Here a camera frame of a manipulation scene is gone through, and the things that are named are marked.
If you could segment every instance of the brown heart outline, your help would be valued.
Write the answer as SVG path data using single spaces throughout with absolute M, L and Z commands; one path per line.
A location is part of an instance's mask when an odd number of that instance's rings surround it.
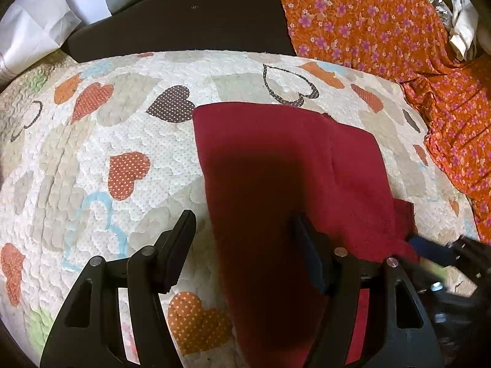
M 30 128 L 34 123 L 36 123 L 36 120 L 38 120 L 39 116 L 41 116 L 41 111 L 43 110 L 43 103 L 41 101 L 33 101 L 33 103 L 39 104 L 39 111 L 38 111 L 36 117 L 33 119 L 33 121 L 31 121 L 31 123 L 29 123 L 29 125 L 24 126 L 16 135 L 12 134 L 12 136 L 10 137 L 10 142 L 14 142 L 15 140 L 17 140 L 17 138 L 21 135 L 21 133 L 24 130 L 27 130 L 28 128 Z

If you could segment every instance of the black surface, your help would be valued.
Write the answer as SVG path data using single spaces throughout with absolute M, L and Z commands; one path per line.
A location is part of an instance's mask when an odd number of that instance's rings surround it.
M 62 49 L 78 62 L 189 49 L 295 55 L 280 0 L 143 0 L 75 32 Z

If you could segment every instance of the brown polka dot heart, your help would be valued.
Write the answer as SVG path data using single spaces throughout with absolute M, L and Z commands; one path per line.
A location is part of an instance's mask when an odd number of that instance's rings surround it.
M 114 86 L 111 84 L 101 86 L 101 83 L 92 83 L 88 86 L 75 101 L 70 124 L 96 111 L 99 106 L 107 102 L 113 91 Z
M 127 152 L 109 158 L 107 187 L 111 196 L 123 201 L 134 190 L 135 180 L 145 178 L 150 169 L 150 159 L 141 152 Z
M 6 243 L 0 254 L 2 271 L 7 277 L 7 295 L 12 306 L 17 307 L 21 299 L 22 263 L 25 256 L 11 243 Z
M 172 298 L 167 321 L 183 355 L 220 347 L 232 336 L 228 315 L 218 309 L 204 309 L 200 298 L 191 292 Z
M 191 120 L 195 104 L 188 101 L 189 89 L 184 86 L 174 86 L 165 90 L 148 107 L 149 115 L 158 117 L 170 123 L 183 123 Z

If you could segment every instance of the orange polka dot heart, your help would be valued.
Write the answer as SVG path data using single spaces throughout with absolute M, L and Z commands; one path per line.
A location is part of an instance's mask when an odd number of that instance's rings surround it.
M 134 190 L 135 180 L 145 178 L 150 169 L 150 159 L 141 152 L 127 152 L 109 158 L 107 187 L 114 199 L 123 201 Z
M 183 355 L 220 347 L 232 336 L 227 314 L 204 309 L 200 298 L 191 292 L 181 292 L 172 298 L 167 320 Z
M 75 101 L 70 124 L 96 111 L 99 106 L 107 102 L 113 91 L 114 86 L 111 84 L 102 86 L 101 83 L 92 83 L 88 86 Z

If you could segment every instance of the white fabric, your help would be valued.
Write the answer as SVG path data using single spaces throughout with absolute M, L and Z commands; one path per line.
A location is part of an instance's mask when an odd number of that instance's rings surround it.
M 60 48 L 79 23 L 65 0 L 15 0 L 0 21 L 0 90 Z
M 479 15 L 470 0 L 452 0 L 454 11 L 450 31 L 450 45 L 459 61 L 474 58 L 475 47 L 472 45 L 476 35 Z
M 94 86 L 101 88 L 90 97 Z M 176 86 L 188 90 L 186 101 L 162 98 Z M 305 97 L 312 87 L 317 97 Z M 73 95 L 60 100 L 63 89 Z M 108 89 L 111 97 L 101 103 Z M 194 293 L 205 309 L 227 311 L 192 120 L 174 123 L 149 108 L 160 101 L 168 111 L 225 101 L 279 104 L 273 95 L 287 101 L 303 95 L 302 109 L 372 133 L 392 194 L 414 203 L 419 235 L 443 245 L 461 234 L 477 238 L 470 203 L 426 152 L 428 129 L 395 83 L 332 63 L 230 51 L 37 65 L 0 94 L 0 315 L 36 364 L 89 259 L 128 257 L 153 244 L 184 209 L 196 214 L 198 226 L 178 283 L 160 296 L 164 314 L 179 292 Z M 145 155 L 150 168 L 121 200 L 110 194 L 110 160 L 128 152 Z M 16 284 L 16 262 L 6 253 L 14 247 L 25 257 Z M 446 274 L 451 290 L 471 293 L 463 274 Z M 120 292 L 119 309 L 127 356 L 137 361 L 127 293 Z M 181 359 L 185 368 L 246 368 L 232 335 Z

